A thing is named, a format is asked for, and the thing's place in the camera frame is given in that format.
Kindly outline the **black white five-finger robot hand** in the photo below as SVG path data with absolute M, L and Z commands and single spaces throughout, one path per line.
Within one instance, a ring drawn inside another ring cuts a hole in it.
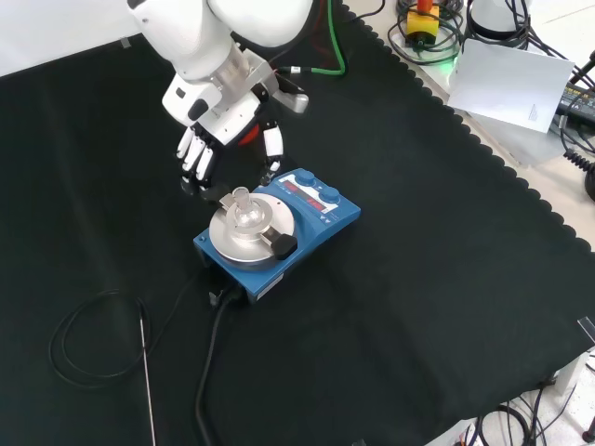
M 190 84 L 176 75 L 162 104 L 185 131 L 176 149 L 180 183 L 184 191 L 206 194 L 213 188 L 218 157 L 229 146 L 244 139 L 258 125 L 270 99 L 262 83 L 250 88 L 232 104 L 226 104 L 222 89 L 211 82 Z

